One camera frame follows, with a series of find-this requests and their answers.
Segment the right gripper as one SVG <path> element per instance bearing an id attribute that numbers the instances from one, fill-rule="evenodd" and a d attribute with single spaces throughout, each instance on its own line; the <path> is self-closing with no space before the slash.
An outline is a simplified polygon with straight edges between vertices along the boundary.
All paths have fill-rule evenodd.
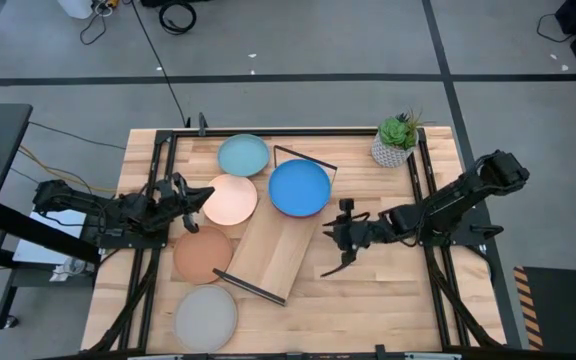
<path id="1" fill-rule="evenodd" d="M 337 216 L 337 223 L 325 223 L 323 228 L 326 231 L 323 231 L 323 234 L 332 238 L 342 251 L 341 263 L 351 264 L 356 260 L 358 249 L 368 245 L 364 237 L 367 233 L 367 220 L 370 213 L 352 215 L 354 200 L 351 198 L 341 199 L 339 207 L 342 214 Z"/>

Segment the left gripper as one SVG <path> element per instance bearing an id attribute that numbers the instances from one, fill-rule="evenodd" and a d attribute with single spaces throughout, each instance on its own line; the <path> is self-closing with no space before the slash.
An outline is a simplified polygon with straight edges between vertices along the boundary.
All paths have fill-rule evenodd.
<path id="1" fill-rule="evenodd" d="M 163 229 L 179 216 L 186 230 L 197 233 L 199 226 L 193 218 L 206 201 L 215 192 L 214 187 L 189 187 L 183 176 L 176 172 L 170 180 L 161 180 L 156 183 L 160 192 L 160 199 L 155 210 L 155 228 Z"/>

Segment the cream plate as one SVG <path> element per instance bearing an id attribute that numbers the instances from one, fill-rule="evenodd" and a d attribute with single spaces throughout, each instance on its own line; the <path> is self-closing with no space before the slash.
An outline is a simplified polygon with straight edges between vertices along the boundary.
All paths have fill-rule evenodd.
<path id="1" fill-rule="evenodd" d="M 237 225 L 252 215 L 257 205 L 257 190 L 245 177 L 223 174 L 209 185 L 214 193 L 203 206 L 205 216 L 218 225 Z"/>

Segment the terracotta plate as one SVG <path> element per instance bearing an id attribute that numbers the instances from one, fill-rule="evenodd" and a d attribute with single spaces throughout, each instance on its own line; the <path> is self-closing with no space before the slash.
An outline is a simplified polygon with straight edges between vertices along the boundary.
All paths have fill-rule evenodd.
<path id="1" fill-rule="evenodd" d="M 201 285 L 215 281 L 218 276 L 213 270 L 226 270 L 232 256 L 231 240 L 218 228 L 202 226 L 197 233 L 186 233 L 177 240 L 173 263 L 182 280 Z"/>

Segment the light blue plate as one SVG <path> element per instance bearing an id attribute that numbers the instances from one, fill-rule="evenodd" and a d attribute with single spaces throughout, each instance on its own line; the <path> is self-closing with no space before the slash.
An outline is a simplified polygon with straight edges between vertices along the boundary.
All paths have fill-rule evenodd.
<path id="1" fill-rule="evenodd" d="M 265 141 L 251 134 L 228 137 L 217 152 L 217 162 L 221 170 L 239 177 L 259 173 L 268 164 L 269 157 Z"/>

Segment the grey plate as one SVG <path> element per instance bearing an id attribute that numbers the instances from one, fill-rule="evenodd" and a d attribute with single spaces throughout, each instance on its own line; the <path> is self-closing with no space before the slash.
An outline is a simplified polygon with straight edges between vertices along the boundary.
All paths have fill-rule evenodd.
<path id="1" fill-rule="evenodd" d="M 173 317 L 173 331 L 186 350 L 212 353 L 229 342 L 237 321 L 233 297 L 222 287 L 202 285 L 179 302 Z"/>

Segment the wooden dish rack tray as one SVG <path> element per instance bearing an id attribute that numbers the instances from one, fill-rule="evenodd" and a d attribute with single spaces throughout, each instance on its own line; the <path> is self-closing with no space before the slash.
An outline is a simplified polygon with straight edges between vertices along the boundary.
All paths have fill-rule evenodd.
<path id="1" fill-rule="evenodd" d="M 320 165 L 328 174 L 332 195 L 332 184 L 337 174 L 335 165 L 279 145 L 274 146 L 273 151 L 291 156 L 283 162 L 276 161 L 273 171 L 293 159 Z M 282 215 L 271 202 L 268 184 L 228 268 L 223 271 L 215 268 L 213 272 L 225 282 L 284 306 L 306 250 L 319 227 L 319 215 L 305 219 Z"/>

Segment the succulent in white pot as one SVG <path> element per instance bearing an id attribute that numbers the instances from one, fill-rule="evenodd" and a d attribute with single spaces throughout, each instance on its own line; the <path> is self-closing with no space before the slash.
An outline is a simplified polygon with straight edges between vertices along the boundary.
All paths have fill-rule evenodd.
<path id="1" fill-rule="evenodd" d="M 421 129 L 428 122 L 421 120 L 422 111 L 412 108 L 384 119 L 377 127 L 371 146 L 373 159 L 382 167 L 403 165 L 421 141 Z"/>

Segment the crumpled white cloth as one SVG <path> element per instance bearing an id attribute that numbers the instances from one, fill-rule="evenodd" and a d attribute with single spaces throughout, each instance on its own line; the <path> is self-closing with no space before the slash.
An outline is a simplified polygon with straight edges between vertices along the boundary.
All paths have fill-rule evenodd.
<path id="1" fill-rule="evenodd" d="M 65 282 L 71 277 L 88 276 L 95 271 L 95 265 L 80 259 L 69 257 L 52 272 L 50 282 Z"/>

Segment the white board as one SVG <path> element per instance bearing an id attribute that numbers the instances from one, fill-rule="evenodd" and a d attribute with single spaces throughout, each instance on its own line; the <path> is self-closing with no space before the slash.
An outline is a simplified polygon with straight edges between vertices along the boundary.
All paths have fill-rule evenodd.
<path id="1" fill-rule="evenodd" d="M 61 212 L 47 212 L 45 216 L 42 216 L 32 211 L 30 218 L 79 238 L 82 233 L 86 215 L 74 210 L 66 210 Z M 66 259 L 67 256 L 64 254 L 49 250 L 25 239 L 19 240 L 13 255 L 14 261 L 25 263 L 61 265 Z"/>

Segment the flat black object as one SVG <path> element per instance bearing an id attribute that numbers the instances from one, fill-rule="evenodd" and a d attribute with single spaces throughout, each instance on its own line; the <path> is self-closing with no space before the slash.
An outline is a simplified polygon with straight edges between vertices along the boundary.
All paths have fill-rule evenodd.
<path id="1" fill-rule="evenodd" d="M 211 0 L 139 0 L 141 5 L 149 8 L 161 7 L 169 3 L 197 3 Z"/>

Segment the white bucket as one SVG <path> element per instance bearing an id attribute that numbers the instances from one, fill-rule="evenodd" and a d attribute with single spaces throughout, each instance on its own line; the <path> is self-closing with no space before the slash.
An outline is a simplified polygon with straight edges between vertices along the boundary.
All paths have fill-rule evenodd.
<path id="1" fill-rule="evenodd" d="M 87 19 L 93 13 L 92 0 L 57 0 L 66 14 L 75 19 Z"/>

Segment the black mat with hazard stripes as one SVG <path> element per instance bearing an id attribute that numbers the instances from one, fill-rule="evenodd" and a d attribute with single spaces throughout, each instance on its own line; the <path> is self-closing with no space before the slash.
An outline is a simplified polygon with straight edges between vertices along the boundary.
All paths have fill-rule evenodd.
<path id="1" fill-rule="evenodd" d="M 529 348 L 576 353 L 576 270 L 513 269 Z"/>

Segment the black metal table frame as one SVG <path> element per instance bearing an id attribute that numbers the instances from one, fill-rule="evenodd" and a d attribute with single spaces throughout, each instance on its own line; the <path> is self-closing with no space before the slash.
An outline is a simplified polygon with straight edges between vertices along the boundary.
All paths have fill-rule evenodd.
<path id="1" fill-rule="evenodd" d="M 339 213 L 339 198 L 354 198 L 355 211 L 372 217 L 382 209 L 413 202 L 407 168 L 383 168 L 370 154 L 374 138 L 360 131 L 367 128 L 314 128 L 308 135 L 263 135 L 269 147 L 277 144 L 338 167 L 332 201 L 321 213 L 319 228 L 305 252 L 287 305 L 280 306 L 256 294 L 218 281 L 235 299 L 238 324 L 230 341 L 219 353 L 350 353 L 374 352 L 384 344 L 387 351 L 440 350 L 436 316 L 423 250 L 401 244 L 372 245 L 361 250 L 348 269 L 319 278 L 339 264 L 340 254 L 321 224 Z M 157 130 L 130 132 L 117 188 L 139 190 L 146 182 Z M 197 130 L 179 138 L 174 172 L 193 187 L 203 187 L 221 171 L 217 149 L 229 135 L 197 137 Z M 455 141 L 449 127 L 425 130 L 437 187 L 462 173 Z M 147 340 L 149 354 L 185 353 L 173 332 L 177 304 L 193 288 L 173 265 L 176 240 L 185 229 L 176 220 L 169 246 L 161 255 L 154 305 Z M 486 262 L 470 250 L 452 247 L 452 260 L 461 298 L 487 333 L 500 343 L 504 334 Z M 135 251 L 122 250 L 108 260 L 97 276 L 82 349 L 97 343 L 123 308 Z"/>

